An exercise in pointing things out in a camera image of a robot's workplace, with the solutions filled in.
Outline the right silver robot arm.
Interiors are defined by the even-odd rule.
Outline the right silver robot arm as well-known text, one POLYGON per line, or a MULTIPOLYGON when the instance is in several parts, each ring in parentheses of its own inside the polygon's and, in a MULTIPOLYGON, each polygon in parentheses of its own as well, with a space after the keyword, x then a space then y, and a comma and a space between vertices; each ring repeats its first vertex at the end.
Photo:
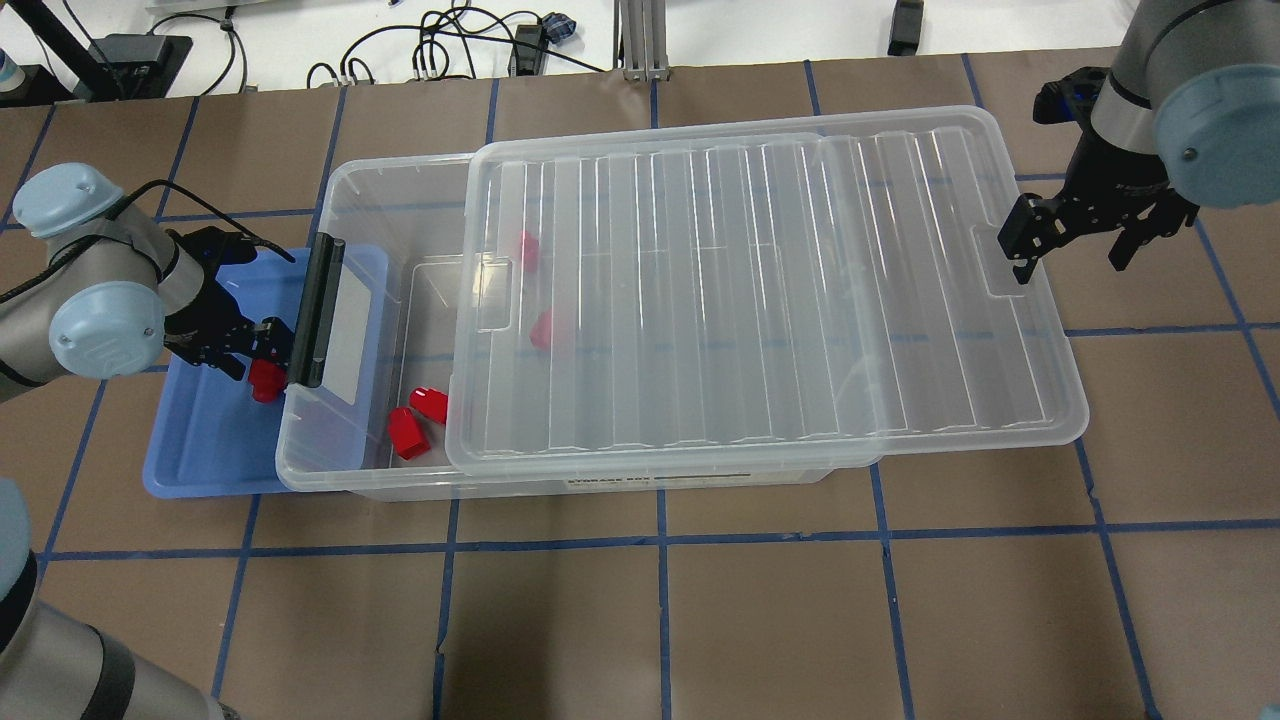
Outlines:
POLYGON ((998 232, 1018 283, 1083 236, 1115 233, 1121 272, 1202 208, 1276 202, 1277 29, 1275 1, 1142 1, 1111 65, 1043 85, 1034 122, 1080 138, 1061 190, 1021 195, 998 232))

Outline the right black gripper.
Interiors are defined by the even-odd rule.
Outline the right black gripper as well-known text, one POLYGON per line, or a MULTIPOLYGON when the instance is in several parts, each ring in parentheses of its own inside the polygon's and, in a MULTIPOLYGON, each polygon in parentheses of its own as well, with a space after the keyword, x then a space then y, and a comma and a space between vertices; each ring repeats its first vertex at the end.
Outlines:
POLYGON ((1124 272, 1142 247, 1192 225, 1201 211, 1170 184, 1157 156, 1117 146, 1097 129, 1092 114, 1108 88, 1107 68, 1079 68, 1036 95, 1034 123, 1074 123, 1080 138, 1059 193, 1020 195, 997 233, 1019 284, 1029 284, 1041 259, 1076 236, 1116 228, 1107 259, 1124 272))

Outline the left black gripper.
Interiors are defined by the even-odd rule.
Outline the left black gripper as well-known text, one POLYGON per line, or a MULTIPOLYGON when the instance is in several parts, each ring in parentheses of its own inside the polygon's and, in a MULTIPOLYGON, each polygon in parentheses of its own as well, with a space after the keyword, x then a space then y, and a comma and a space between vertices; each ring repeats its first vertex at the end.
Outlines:
POLYGON ((214 368, 233 380, 250 375, 251 382, 257 377, 287 383, 293 331, 280 318, 251 322, 218 282, 221 265, 256 259, 253 241, 242 232, 212 225, 187 234, 174 229, 165 233, 200 272, 195 297, 165 319, 165 348, 189 365, 214 368))

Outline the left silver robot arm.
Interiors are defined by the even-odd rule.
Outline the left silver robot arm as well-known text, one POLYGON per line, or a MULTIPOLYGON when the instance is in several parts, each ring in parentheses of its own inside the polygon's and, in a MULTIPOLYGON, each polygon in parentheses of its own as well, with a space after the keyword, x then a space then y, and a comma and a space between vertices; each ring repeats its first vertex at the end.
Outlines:
POLYGON ((17 398, 64 375, 133 375, 169 352, 248 380, 261 402, 284 388, 294 332, 276 316, 246 316, 219 282, 224 266, 268 250, 291 252, 218 213, 215 225, 164 229, 99 169, 63 163, 15 193, 15 219, 46 243, 46 266, 3 293, 1 396, 17 398))

